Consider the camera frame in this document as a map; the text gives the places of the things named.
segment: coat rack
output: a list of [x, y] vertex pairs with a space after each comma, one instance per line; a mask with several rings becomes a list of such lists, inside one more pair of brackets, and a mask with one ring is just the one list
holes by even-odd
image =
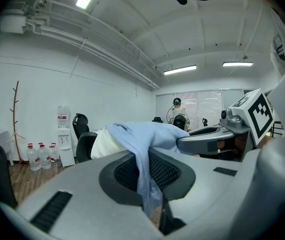
[[28, 161], [22, 160], [21, 154], [19, 152], [19, 148], [18, 148], [18, 143], [17, 141], [19, 140], [23, 140], [24, 137], [20, 136], [17, 132], [16, 132], [16, 123], [18, 121], [15, 120], [15, 108], [16, 108], [16, 103], [19, 102], [19, 100], [16, 100], [17, 97], [17, 91], [18, 91], [18, 84], [19, 81], [17, 81], [16, 84], [16, 89], [12, 88], [14, 90], [14, 98], [13, 98], [13, 109], [10, 109], [10, 111], [12, 112], [12, 124], [13, 124], [13, 134], [11, 136], [11, 141], [9, 142], [15, 142], [16, 143], [16, 149], [17, 149], [17, 153], [18, 153], [18, 157], [19, 157], [19, 164], [29, 164]]

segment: wooden floor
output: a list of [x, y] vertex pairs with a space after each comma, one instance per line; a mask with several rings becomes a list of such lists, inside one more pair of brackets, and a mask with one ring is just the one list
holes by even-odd
[[[9, 165], [10, 180], [18, 205], [21, 204], [31, 192], [35, 191], [42, 184], [46, 183], [64, 170], [68, 170], [68, 167], [60, 167], [56, 169], [52, 167], [47, 170], [40, 169], [32, 171], [28, 164]], [[150, 218], [157, 228], [159, 227], [161, 211], [161, 207], [157, 208]]]

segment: ceiling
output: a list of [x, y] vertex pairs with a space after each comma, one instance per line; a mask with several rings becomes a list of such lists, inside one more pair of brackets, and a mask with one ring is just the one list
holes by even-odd
[[[169, 67], [197, 65], [225, 77], [271, 69], [271, 12], [259, 0], [92, 0], [86, 10], [77, 0], [46, 0], [45, 8], [20, 1], [49, 16], [51, 27], [88, 38], [160, 84], [175, 79], [162, 73]], [[222, 69], [244, 54], [254, 66]]]

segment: black vent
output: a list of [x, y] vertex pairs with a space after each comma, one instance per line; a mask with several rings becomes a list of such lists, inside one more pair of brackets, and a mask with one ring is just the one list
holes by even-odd
[[181, 170], [152, 152], [148, 154], [150, 175], [162, 191], [180, 177]]
[[231, 169], [222, 168], [222, 167], [216, 167], [215, 169], [213, 169], [213, 171], [217, 173], [221, 173], [221, 174], [226, 174], [229, 176], [235, 176], [237, 173], [236, 170], [231, 170]]
[[114, 171], [114, 177], [119, 184], [136, 192], [139, 177], [139, 170], [136, 165], [136, 157], [133, 156], [126, 162], [117, 166]]
[[70, 193], [58, 191], [31, 220], [31, 224], [48, 233], [72, 196]]

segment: blue cloth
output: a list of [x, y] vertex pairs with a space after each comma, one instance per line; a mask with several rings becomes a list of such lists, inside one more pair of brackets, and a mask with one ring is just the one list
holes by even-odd
[[162, 193], [149, 173], [149, 148], [163, 148], [180, 153], [178, 138], [189, 133], [178, 127], [158, 122], [123, 122], [106, 126], [109, 134], [136, 156], [139, 169], [137, 193], [141, 195], [144, 212], [150, 216], [162, 204]]

